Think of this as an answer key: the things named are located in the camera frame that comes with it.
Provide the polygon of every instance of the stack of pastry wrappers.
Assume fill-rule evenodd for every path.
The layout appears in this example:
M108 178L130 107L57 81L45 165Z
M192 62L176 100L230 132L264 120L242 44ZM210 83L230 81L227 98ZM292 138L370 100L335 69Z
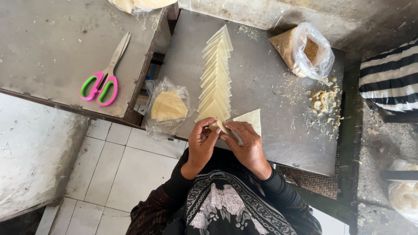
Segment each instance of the stack of pastry wrappers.
M229 78L228 58L232 51L231 39L229 38L227 26L224 25L207 42L203 49L203 75L200 77L199 85L203 89L199 96L199 113L195 122L207 118L218 117L217 123L212 128L219 126L222 131L227 132L222 122L231 118L229 114L231 105L229 97L232 96L230 89L231 79Z

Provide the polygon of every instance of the woman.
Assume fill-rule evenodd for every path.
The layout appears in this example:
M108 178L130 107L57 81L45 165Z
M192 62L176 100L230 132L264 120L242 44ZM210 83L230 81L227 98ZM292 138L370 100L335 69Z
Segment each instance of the woman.
M321 234L312 209L264 158L261 137L247 122L200 120L171 178L131 212L127 235ZM217 139L232 152L214 148Z

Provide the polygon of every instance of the concrete wall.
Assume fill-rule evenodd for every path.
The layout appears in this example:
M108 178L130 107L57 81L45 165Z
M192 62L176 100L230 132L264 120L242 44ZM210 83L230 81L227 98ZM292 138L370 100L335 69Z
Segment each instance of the concrete wall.
M348 61L409 42L418 34L413 0L179 0L179 6L274 31L313 23Z
M0 93L0 221L62 196L88 118Z

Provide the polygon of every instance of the woven mat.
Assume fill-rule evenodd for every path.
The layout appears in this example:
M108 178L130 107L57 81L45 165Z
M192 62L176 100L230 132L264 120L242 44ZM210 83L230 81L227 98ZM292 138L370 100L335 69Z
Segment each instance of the woven mat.
M334 168L335 174L333 176L325 176L312 172L301 171L286 166L280 166L280 169L284 173L288 182L336 200L338 192L340 152L341 141L338 139Z

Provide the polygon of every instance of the clear plastic wrap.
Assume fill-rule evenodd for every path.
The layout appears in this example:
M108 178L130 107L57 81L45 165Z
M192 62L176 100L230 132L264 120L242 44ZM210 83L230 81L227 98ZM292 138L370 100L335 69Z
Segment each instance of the clear plastic wrap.
M121 11L134 15L141 15L157 8L163 8L177 2L177 0L108 0Z
M397 159L390 166L391 171L416 171L418 165ZM394 182L389 185L389 201L403 217L418 227L418 183Z
M308 59L304 52L307 37L318 46L316 59L313 62ZM303 22L296 27L292 38L292 56L295 61L293 68L295 74L302 74L328 85L324 78L331 71L335 56L328 40L316 29L315 25Z
M145 115L147 136L153 138L154 141L171 138L184 120L195 111L190 104L187 88L174 85L167 77L162 80L147 80L145 84L150 97Z

